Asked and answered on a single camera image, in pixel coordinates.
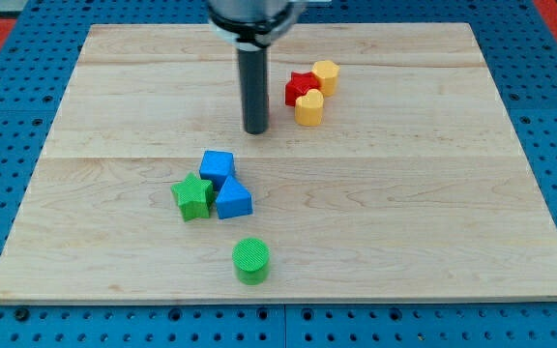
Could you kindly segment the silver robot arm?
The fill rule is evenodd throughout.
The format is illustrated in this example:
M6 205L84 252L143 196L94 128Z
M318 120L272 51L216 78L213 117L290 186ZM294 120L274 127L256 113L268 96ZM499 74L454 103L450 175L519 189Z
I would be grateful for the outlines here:
M307 7L294 0L208 0L213 30L236 50L243 129L269 127L268 50Z

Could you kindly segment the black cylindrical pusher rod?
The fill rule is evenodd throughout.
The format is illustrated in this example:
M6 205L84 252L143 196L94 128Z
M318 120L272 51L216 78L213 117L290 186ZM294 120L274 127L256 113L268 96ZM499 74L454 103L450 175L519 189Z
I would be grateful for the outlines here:
M237 51L244 131L260 134L269 127L267 50Z

